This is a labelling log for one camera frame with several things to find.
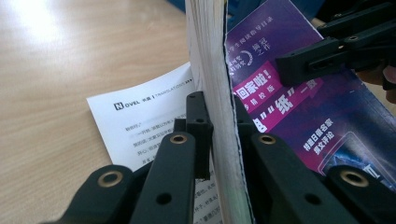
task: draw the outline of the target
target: logo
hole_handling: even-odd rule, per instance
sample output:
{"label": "logo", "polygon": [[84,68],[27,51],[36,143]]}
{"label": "logo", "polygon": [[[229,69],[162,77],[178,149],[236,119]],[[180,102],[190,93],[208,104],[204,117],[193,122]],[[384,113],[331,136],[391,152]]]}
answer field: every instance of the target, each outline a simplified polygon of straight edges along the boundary
{"label": "logo", "polygon": [[124,106],[123,106],[123,103],[122,103],[122,102],[119,102],[119,103],[116,103],[116,104],[114,104],[114,107],[116,107],[116,110],[121,110],[121,109],[123,109],[123,108],[124,108]]}

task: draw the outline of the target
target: brass grommet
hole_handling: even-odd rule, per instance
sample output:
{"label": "brass grommet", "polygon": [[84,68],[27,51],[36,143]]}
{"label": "brass grommet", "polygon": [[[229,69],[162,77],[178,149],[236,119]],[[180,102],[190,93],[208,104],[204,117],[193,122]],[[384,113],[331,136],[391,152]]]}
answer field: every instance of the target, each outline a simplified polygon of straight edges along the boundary
{"label": "brass grommet", "polygon": [[273,145],[276,143],[276,139],[273,136],[263,134],[259,136],[259,141],[266,145]]}
{"label": "brass grommet", "polygon": [[187,142],[187,136],[183,134],[177,134],[171,137],[171,143],[173,144],[183,144]]}
{"label": "brass grommet", "polygon": [[344,170],[340,173],[341,178],[350,185],[359,188],[366,188],[369,186],[369,181],[363,175],[349,170]]}
{"label": "brass grommet", "polygon": [[102,188],[110,188],[118,185],[122,177],[123,175],[120,171],[109,171],[99,177],[98,185]]}

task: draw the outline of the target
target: purple cover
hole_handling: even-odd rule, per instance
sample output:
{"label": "purple cover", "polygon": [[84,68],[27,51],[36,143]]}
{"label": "purple cover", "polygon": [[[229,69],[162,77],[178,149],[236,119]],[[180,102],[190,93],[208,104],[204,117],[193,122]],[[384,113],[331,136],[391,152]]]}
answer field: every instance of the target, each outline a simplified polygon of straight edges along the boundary
{"label": "purple cover", "polygon": [[349,70],[292,88],[275,58],[321,40],[289,0],[267,0],[226,39],[233,92],[262,133],[282,137],[306,166],[361,168],[396,190],[396,120]]}

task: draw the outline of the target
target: black clamp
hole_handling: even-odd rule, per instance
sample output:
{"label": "black clamp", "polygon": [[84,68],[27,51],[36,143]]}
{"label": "black clamp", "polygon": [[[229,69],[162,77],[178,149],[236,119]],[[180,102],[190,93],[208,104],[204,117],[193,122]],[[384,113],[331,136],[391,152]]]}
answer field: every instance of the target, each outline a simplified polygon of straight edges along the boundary
{"label": "black clamp", "polygon": [[[396,4],[386,2],[359,12],[337,14],[320,27],[324,40],[276,58],[285,86],[329,75],[343,67],[362,71],[386,60],[396,67]],[[383,78],[385,90],[396,85]]]}

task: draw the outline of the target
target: wooden table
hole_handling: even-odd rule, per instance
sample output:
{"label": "wooden table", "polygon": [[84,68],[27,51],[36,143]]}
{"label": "wooden table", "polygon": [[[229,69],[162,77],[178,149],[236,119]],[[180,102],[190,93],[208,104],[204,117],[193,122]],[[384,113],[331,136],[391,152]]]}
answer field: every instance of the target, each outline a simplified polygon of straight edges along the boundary
{"label": "wooden table", "polygon": [[165,0],[4,0],[0,29],[0,223],[55,220],[110,164],[86,98],[187,62],[185,16]]}

